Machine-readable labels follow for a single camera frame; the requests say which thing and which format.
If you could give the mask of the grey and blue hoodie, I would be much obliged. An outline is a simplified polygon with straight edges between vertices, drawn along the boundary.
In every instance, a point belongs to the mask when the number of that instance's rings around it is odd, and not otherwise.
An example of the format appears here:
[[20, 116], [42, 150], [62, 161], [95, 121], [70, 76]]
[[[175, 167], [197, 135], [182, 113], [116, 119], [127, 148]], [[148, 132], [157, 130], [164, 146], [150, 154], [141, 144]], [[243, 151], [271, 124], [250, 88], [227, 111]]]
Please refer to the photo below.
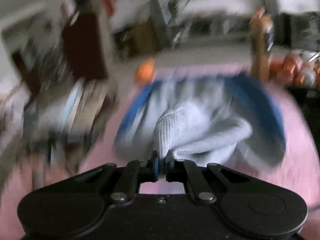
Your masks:
[[143, 88], [114, 142], [125, 160], [185, 159], [199, 166], [242, 159], [279, 165], [286, 152], [283, 117], [268, 92], [244, 75], [157, 80]]

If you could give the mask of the amber drink bottle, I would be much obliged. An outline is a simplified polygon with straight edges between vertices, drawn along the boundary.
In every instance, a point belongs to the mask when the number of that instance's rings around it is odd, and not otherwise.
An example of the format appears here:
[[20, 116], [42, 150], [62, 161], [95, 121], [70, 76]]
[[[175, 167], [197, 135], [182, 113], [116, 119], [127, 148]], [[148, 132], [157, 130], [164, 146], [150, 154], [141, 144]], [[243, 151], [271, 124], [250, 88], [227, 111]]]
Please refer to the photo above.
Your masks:
[[249, 22], [252, 41], [253, 63], [251, 73], [261, 82], [270, 79], [271, 49], [274, 44], [274, 23], [272, 17], [259, 7]]

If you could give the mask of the pink tablecloth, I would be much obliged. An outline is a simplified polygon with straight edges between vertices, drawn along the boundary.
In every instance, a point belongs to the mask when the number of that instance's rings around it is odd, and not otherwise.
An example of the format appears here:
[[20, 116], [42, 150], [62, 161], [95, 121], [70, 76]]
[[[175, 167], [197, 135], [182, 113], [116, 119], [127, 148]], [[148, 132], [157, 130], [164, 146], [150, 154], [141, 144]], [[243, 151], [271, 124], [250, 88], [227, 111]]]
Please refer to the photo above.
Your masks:
[[[294, 191], [306, 201], [308, 207], [316, 207], [319, 205], [319, 158], [308, 124], [297, 103], [284, 88], [276, 83], [268, 83], [265, 88], [283, 115], [286, 135], [283, 162], [272, 170], [261, 170], [236, 158], [229, 161], [227, 166]], [[116, 156], [113, 142], [125, 114], [139, 92], [138, 87], [131, 87], [129, 96], [108, 121], [103, 137], [80, 163], [79, 172], [86, 172], [104, 163], [124, 164]], [[17, 217], [17, 207], [20, 200], [36, 186], [34, 178], [38, 178], [41, 185], [47, 185], [68, 178], [68, 173], [62, 162], [48, 165], [42, 154], [24, 157], [16, 164], [1, 195], [1, 239], [24, 237], [24, 230]]]

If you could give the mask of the white TV stand shelf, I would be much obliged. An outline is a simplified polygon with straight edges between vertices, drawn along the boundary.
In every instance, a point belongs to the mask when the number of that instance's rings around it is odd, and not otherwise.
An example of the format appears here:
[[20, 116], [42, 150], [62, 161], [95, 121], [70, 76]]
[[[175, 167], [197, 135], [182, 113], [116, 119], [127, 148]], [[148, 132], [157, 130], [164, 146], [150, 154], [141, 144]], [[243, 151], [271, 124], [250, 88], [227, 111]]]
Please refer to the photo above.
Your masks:
[[260, 5], [261, 0], [172, 0], [170, 45], [247, 42], [249, 21]]

